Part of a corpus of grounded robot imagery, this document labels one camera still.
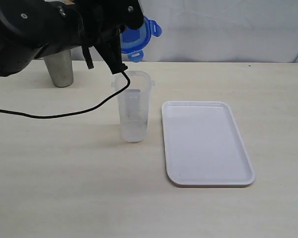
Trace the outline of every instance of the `screw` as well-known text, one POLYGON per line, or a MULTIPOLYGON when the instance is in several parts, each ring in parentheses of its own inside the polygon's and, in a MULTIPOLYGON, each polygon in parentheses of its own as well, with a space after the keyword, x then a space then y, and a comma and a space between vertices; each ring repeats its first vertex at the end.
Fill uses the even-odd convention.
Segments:
POLYGON ((133 12, 134 11, 134 7, 133 6, 129 6, 128 7, 128 12, 133 12))
POLYGON ((25 14, 25 13, 22 13, 22 14, 21 14, 21 17, 22 17, 23 19, 28 19, 28 15, 25 14))
POLYGON ((66 13, 61 6, 59 7, 59 13, 62 15, 62 17, 66 17, 66 13))

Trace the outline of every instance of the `white cloth background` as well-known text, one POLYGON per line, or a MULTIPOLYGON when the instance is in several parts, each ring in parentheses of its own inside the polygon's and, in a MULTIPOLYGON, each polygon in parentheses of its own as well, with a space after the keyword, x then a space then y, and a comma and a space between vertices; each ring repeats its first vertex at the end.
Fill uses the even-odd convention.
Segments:
MULTIPOLYGON (((163 29, 144 61, 298 62, 298 0, 142 0, 163 29)), ((101 58, 92 50, 95 60, 101 58)), ((80 49, 73 58, 82 60, 80 49)))

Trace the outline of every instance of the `white rectangular tray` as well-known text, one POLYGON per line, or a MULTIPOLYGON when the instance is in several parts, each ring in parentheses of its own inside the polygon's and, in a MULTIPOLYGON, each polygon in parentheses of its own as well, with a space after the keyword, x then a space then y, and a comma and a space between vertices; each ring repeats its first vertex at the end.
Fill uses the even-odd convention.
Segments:
POLYGON ((162 106, 166 168, 178 186, 247 186, 255 172, 230 107, 169 101, 162 106))

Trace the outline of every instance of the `metal cup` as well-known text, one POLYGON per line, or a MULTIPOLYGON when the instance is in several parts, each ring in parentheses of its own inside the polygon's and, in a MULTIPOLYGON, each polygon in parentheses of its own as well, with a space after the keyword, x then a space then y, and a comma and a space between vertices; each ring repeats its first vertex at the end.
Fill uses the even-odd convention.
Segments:
POLYGON ((71 51, 63 51, 44 57, 53 84, 58 88, 65 88, 74 83, 71 51))

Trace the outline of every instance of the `black wire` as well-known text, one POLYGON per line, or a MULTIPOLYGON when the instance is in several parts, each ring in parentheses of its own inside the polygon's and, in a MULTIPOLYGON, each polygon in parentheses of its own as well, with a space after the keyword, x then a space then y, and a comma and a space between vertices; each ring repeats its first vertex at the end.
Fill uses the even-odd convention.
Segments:
POLYGON ((109 100, 111 100, 112 98, 116 97, 118 94, 124 92, 127 88, 129 88, 130 83, 131 83, 130 82, 130 78, 127 76, 127 74, 125 72, 121 72, 121 73, 126 78, 127 85, 125 87, 123 87, 122 89, 120 89, 119 91, 117 91, 116 93, 110 95, 108 98, 106 98, 104 101, 102 101, 97 106, 95 106, 93 108, 90 108, 90 109, 86 109, 86 110, 79 111, 79 112, 74 112, 74 113, 66 113, 66 114, 54 115, 54 116, 36 116, 36 115, 27 114, 27 113, 14 112, 14 111, 8 111, 8 110, 3 110, 3 109, 0 109, 0 113, 10 114, 10 115, 17 115, 17 116, 22 116, 22 117, 32 118, 32 119, 56 119, 56 118, 71 117, 71 116, 76 116, 76 115, 81 115, 81 114, 89 113, 89 112, 92 112, 92 111, 100 108, 105 103, 107 103, 109 100))

